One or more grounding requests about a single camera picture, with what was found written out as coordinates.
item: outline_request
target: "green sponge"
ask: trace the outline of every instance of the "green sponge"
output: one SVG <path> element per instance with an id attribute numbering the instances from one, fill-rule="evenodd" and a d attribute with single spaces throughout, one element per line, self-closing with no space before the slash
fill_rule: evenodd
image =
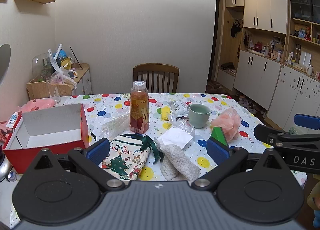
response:
<path id="1" fill-rule="evenodd" d="M 221 142 L 225 146 L 229 147 L 228 142 L 226 140 L 226 137 L 225 137 L 221 127 L 214 127 L 212 129 L 211 137 L 215 138 L 216 140 L 218 140 L 219 142 Z"/>

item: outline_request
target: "bolt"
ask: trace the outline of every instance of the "bolt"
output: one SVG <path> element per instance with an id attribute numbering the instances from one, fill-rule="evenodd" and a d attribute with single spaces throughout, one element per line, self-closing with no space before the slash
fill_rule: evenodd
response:
<path id="1" fill-rule="evenodd" d="M 122 185 L 122 181 L 119 179 L 110 179 L 107 181 L 108 187 L 120 187 Z"/>
<path id="2" fill-rule="evenodd" d="M 210 185 L 210 181 L 208 181 L 207 179 L 205 178 L 198 178 L 196 181 L 195 181 L 195 185 L 198 186 L 198 187 L 207 187 Z"/>

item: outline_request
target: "christmas tree print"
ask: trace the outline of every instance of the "christmas tree print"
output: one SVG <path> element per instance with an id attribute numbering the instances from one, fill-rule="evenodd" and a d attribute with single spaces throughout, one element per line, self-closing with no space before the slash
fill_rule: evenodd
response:
<path id="1" fill-rule="evenodd" d="M 121 154 L 118 157 L 110 160 L 111 163 L 108 164 L 109 169 L 118 173 L 120 176 L 128 175 L 125 170 L 128 168 L 125 164 L 125 161 L 122 159 Z"/>

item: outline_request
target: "white tube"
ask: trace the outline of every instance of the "white tube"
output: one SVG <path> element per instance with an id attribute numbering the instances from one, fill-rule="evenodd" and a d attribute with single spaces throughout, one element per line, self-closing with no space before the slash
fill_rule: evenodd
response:
<path id="1" fill-rule="evenodd" d="M 58 50 L 57 50 L 57 52 L 56 52 L 56 55 L 55 55 L 55 57 L 54 57 L 55 60 L 57 60 L 61 48 L 62 48 L 62 44 L 60 44 L 60 46 L 59 46 L 59 48 L 58 48 Z"/>

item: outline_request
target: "juice bottle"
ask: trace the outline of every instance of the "juice bottle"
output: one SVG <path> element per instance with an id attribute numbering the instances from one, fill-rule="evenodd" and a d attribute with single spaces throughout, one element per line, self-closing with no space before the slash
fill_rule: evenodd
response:
<path id="1" fill-rule="evenodd" d="M 149 96 L 144 81 L 133 82 L 130 93 L 130 130 L 145 133 L 149 129 Z"/>

